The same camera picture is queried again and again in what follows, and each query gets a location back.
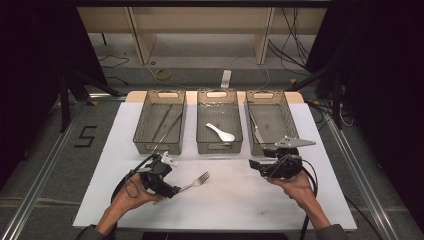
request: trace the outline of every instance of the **fork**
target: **fork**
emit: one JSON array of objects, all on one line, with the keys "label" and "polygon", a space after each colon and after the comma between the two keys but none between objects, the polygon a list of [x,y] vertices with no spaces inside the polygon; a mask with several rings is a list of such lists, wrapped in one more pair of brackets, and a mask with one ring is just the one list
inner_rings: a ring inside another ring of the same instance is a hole
[{"label": "fork", "polygon": [[[208,180],[209,176],[210,176],[209,172],[203,173],[200,177],[196,178],[191,184],[182,187],[178,193],[181,193],[182,191],[185,191],[185,190],[187,190],[191,187],[198,187],[198,186],[202,185],[203,183],[206,182],[206,180]],[[159,204],[159,203],[165,201],[166,199],[169,199],[169,198],[164,198],[160,201],[154,202],[153,205]]]}]

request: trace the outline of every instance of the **white table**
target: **white table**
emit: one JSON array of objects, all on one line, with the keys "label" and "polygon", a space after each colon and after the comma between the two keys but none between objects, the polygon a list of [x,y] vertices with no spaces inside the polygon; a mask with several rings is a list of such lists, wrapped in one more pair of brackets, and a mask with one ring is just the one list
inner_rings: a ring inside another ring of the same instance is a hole
[{"label": "white table", "polygon": [[[187,95],[188,99],[195,99],[195,92],[187,92]],[[244,103],[239,101],[239,104],[244,138],[241,153],[219,156],[198,154],[193,127],[196,126],[196,104],[192,100],[188,102],[182,154],[172,156],[178,167],[173,167],[165,181],[173,186],[185,186],[205,171],[209,171],[211,177],[204,185],[159,205],[148,203],[128,212],[119,221],[120,228],[168,232],[283,232],[301,229],[304,211],[281,188],[267,183],[249,166],[249,159],[258,158],[250,155]],[[142,103],[121,104],[73,226],[97,224],[110,203],[115,186],[148,156],[140,155],[132,142],[142,106]],[[356,230],[307,104],[289,106],[299,137],[316,141],[316,145],[298,149],[303,159],[316,170],[318,201],[331,223],[339,223],[346,231]]]}]

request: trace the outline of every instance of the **white spoon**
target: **white spoon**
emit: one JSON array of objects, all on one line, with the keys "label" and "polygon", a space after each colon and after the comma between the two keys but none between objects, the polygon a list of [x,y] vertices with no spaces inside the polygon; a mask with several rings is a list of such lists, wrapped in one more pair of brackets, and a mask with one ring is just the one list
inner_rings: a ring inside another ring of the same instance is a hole
[{"label": "white spoon", "polygon": [[221,131],[217,127],[212,125],[211,123],[206,123],[206,126],[210,127],[212,130],[214,130],[223,142],[232,142],[232,141],[234,141],[234,139],[236,139],[236,137],[234,137],[233,134]]}]

